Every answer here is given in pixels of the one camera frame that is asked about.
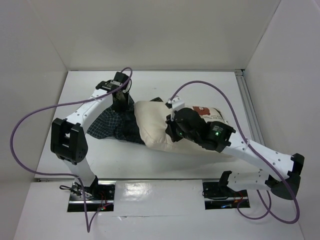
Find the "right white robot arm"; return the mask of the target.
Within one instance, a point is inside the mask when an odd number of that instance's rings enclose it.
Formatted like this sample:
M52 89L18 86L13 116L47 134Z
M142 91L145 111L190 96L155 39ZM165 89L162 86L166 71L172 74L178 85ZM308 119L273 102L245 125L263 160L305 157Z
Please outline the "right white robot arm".
M243 190L271 191L285 200L297 196L305 160L302 155L283 154L244 140L232 126L221 121L205 121L187 107L167 115L165 122L165 132L173 142L188 140L209 152L236 157L259 169L245 173L224 171L218 181L218 190L223 196Z

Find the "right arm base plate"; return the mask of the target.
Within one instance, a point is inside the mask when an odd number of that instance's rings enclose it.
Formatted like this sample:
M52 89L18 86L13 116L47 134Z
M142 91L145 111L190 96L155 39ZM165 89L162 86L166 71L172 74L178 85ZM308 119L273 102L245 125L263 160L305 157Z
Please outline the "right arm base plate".
M202 183L202 196L206 210L250 208L248 192L246 190L233 191L229 188L219 187L217 181L204 181Z

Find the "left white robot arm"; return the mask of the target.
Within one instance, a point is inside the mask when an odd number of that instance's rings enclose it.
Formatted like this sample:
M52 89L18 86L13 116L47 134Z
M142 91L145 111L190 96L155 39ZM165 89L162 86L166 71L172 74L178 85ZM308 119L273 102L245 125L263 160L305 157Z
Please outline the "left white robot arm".
M131 75L118 71L112 80L100 82L75 112L51 124L50 150L76 175L76 186L88 200L97 197L103 187L86 159L87 130L105 109L113 107L120 113L127 110L130 87Z

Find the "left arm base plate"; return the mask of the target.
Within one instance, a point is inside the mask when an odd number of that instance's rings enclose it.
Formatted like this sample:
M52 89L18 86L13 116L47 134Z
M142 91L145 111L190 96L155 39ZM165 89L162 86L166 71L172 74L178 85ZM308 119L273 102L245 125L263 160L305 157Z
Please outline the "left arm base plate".
M85 193L87 211L93 213L101 208L101 212L113 212L116 182L101 180L98 184L97 193ZM59 188L61 190L69 191L67 212L83 213L84 195L79 184L73 182L71 186L60 185Z

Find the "cream pillow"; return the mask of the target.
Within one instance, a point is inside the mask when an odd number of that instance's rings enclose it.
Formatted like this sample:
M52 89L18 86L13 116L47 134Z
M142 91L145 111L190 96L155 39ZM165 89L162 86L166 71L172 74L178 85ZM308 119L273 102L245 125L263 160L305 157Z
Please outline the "cream pillow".
M212 107L172 109L157 101L138 101L134 115L142 141L149 149L189 154L226 155L237 131Z

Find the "dark checked pillowcase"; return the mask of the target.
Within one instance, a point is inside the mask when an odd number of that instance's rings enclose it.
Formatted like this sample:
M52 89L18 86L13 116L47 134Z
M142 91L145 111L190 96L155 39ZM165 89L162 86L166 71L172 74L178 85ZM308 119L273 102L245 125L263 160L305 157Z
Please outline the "dark checked pillowcase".
M106 108L90 125L87 134L98 140L115 138L144 145L134 113L134 104L132 97L129 97L125 111L118 112L115 106Z

